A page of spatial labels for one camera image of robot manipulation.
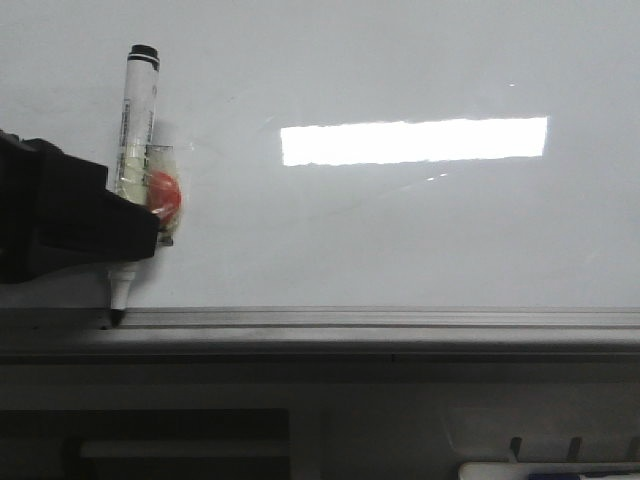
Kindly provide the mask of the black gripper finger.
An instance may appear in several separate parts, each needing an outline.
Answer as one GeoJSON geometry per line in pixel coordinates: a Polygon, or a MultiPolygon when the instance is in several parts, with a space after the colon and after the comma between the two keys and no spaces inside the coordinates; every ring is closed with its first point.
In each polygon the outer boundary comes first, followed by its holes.
{"type": "Polygon", "coordinates": [[[104,165],[1,135],[1,280],[155,254],[159,219],[106,187],[104,165]]]}

